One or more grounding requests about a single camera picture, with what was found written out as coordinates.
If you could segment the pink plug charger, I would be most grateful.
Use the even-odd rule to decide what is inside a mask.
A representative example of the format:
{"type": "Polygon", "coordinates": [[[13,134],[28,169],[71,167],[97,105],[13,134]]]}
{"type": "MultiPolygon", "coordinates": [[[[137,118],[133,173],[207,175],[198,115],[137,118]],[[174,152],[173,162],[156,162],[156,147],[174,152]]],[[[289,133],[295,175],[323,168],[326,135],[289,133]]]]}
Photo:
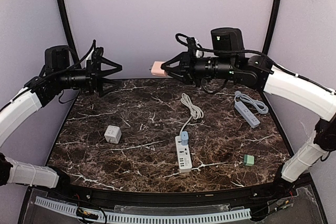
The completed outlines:
{"type": "Polygon", "coordinates": [[[151,74],[156,77],[167,77],[167,72],[161,68],[163,64],[164,61],[155,61],[151,68],[151,74]]]}

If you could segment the white cube socket adapter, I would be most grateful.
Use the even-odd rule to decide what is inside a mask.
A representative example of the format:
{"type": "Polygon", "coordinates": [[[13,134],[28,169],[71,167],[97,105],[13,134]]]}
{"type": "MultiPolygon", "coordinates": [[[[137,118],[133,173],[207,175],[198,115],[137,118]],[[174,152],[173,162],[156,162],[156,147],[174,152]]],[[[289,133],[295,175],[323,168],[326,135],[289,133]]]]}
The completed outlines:
{"type": "Polygon", "coordinates": [[[104,133],[104,138],[108,143],[118,144],[122,136],[118,126],[109,125],[104,133]]]}

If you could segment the blue plug charger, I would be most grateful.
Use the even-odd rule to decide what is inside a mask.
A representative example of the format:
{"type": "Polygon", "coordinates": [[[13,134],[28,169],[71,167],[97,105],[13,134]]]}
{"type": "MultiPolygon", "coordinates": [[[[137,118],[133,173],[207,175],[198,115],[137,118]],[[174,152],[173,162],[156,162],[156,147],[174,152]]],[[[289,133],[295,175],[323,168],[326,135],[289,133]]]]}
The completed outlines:
{"type": "Polygon", "coordinates": [[[181,139],[181,145],[182,146],[187,146],[188,145],[188,141],[189,141],[189,135],[187,131],[182,131],[180,133],[180,139],[181,139]]]}

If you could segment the grey blue power strip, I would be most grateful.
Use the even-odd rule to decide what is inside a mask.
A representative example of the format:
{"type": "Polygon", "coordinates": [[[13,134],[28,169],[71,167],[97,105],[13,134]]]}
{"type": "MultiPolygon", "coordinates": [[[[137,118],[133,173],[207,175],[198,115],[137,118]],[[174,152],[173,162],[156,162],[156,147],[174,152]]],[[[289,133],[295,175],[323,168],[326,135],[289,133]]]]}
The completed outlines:
{"type": "Polygon", "coordinates": [[[241,101],[235,102],[234,108],[245,119],[245,121],[250,125],[251,128],[255,129],[260,125],[260,121],[241,101]]]}

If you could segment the white power strip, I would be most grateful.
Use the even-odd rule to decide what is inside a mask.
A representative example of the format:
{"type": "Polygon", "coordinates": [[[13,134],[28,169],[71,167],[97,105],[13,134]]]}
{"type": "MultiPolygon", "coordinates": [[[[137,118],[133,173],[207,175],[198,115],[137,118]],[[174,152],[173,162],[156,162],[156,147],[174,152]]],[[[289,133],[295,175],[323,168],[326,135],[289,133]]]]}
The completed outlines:
{"type": "Polygon", "coordinates": [[[177,162],[180,173],[189,173],[192,170],[192,159],[188,144],[182,145],[181,137],[175,137],[177,162]]]}

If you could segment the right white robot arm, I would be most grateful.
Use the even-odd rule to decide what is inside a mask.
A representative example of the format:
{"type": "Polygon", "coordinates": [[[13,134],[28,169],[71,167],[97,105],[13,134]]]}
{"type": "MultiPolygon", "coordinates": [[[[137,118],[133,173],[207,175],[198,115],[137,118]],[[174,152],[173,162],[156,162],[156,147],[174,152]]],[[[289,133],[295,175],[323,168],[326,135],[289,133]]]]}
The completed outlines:
{"type": "Polygon", "coordinates": [[[175,36],[187,51],[159,64],[163,74],[198,87],[204,79],[232,81],[285,98],[319,116],[307,142],[283,164],[279,180],[268,187],[271,199],[280,199],[288,191],[287,182],[295,182],[323,155],[335,151],[335,90],[284,68],[262,52],[229,49],[219,38],[209,50],[200,47],[193,37],[186,37],[186,42],[181,37],[183,34],[175,36]]]}

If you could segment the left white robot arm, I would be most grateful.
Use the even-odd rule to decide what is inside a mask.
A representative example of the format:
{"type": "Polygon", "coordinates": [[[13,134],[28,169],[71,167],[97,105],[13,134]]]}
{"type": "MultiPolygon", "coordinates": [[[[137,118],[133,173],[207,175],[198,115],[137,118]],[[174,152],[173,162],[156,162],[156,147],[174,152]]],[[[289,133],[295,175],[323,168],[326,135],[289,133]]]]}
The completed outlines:
{"type": "MultiPolygon", "coordinates": [[[[45,107],[64,90],[97,92],[100,97],[117,88],[108,76],[122,71],[122,66],[103,57],[103,48],[92,44],[89,51],[70,64],[68,46],[54,46],[45,50],[45,64],[36,77],[1,108],[1,143],[32,114],[45,107]]],[[[21,184],[53,188],[63,201],[74,197],[69,186],[70,177],[60,169],[23,163],[1,154],[1,185],[21,184]]]]}

